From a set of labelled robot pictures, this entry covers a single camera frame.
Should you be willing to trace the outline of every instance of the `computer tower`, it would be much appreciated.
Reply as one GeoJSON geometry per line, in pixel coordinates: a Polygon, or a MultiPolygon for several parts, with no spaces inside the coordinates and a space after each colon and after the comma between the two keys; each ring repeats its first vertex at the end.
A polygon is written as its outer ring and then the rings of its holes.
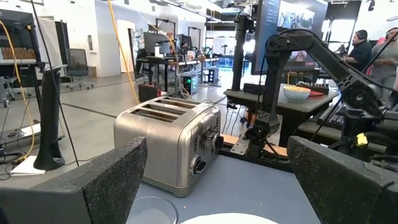
{"type": "Polygon", "coordinates": [[[184,89],[188,91],[190,95],[198,92],[199,87],[199,73],[198,72],[185,72],[182,74],[184,89]]]}
{"type": "Polygon", "coordinates": [[[207,83],[217,84],[219,81],[219,68],[209,69],[207,83]]]}

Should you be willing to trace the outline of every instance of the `desk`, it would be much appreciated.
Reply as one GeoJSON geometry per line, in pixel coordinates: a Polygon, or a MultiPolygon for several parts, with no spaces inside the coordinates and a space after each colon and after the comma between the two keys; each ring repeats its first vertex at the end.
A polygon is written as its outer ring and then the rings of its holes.
{"type": "Polygon", "coordinates": [[[207,62],[218,62],[219,58],[198,58],[197,61],[200,62],[200,80],[199,84],[203,84],[203,74],[205,73],[205,64],[207,62]]]}
{"type": "MultiPolygon", "coordinates": [[[[160,57],[146,57],[146,58],[139,58],[137,59],[137,62],[140,63],[147,63],[149,65],[149,69],[150,71],[152,71],[152,67],[154,65],[164,65],[164,91],[167,93],[168,90],[168,69],[169,69],[169,65],[170,66],[186,66],[186,65],[196,65],[199,62],[199,60],[192,60],[192,61],[184,61],[184,62],[175,62],[173,61],[175,60],[175,58],[172,57],[165,57],[165,58],[160,58],[160,57]]],[[[149,82],[152,82],[152,72],[149,72],[149,82]]],[[[177,73],[174,76],[175,79],[175,88],[174,88],[174,95],[178,94],[178,90],[179,87],[177,85],[179,85],[179,82],[177,81],[178,77],[177,77],[177,73]]],[[[159,82],[159,69],[157,70],[157,83],[159,82]]]]}
{"type": "MultiPolygon", "coordinates": [[[[281,84],[277,105],[277,113],[283,116],[283,122],[280,129],[279,146],[286,147],[289,136],[309,117],[317,114],[321,110],[329,107],[329,103],[338,92],[330,91],[328,95],[321,98],[307,99],[303,103],[294,103],[287,100],[283,94],[286,84],[281,84]]],[[[246,106],[250,111],[254,111],[257,105],[257,95],[243,93],[243,91],[226,90],[224,94],[230,103],[246,106]]]]}

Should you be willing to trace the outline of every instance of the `stainless steel toaster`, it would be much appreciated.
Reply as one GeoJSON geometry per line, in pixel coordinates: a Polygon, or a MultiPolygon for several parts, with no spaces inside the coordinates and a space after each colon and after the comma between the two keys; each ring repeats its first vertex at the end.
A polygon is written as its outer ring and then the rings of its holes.
{"type": "Polygon", "coordinates": [[[223,145],[221,113],[214,105],[159,97],[121,113],[114,122],[115,147],[146,137],[143,181],[189,195],[223,145]]]}

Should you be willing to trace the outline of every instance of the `shirt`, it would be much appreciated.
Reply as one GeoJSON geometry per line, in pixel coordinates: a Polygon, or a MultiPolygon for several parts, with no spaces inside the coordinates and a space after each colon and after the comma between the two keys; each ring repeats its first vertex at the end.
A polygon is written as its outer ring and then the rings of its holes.
{"type": "Polygon", "coordinates": [[[349,63],[352,67],[362,72],[372,60],[372,46],[367,40],[354,44],[354,49],[349,54],[357,63],[349,63]]]}
{"type": "MultiPolygon", "coordinates": [[[[385,44],[374,46],[372,49],[373,57],[384,47],[385,44]]],[[[398,66],[398,42],[391,42],[380,54],[377,59],[393,59],[395,65],[374,65],[372,69],[372,76],[379,78],[388,78],[396,75],[396,68],[398,66]]]]}

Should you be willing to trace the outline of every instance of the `bowl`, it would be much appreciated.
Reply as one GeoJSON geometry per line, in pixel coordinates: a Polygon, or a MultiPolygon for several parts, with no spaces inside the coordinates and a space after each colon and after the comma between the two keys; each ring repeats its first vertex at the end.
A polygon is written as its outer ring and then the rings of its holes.
{"type": "Polygon", "coordinates": [[[126,222],[135,223],[177,224],[178,211],[171,201],[164,198],[138,198],[134,200],[126,222]]]}
{"type": "Polygon", "coordinates": [[[284,95],[292,102],[303,102],[310,96],[311,90],[298,86],[284,86],[284,95]]]}

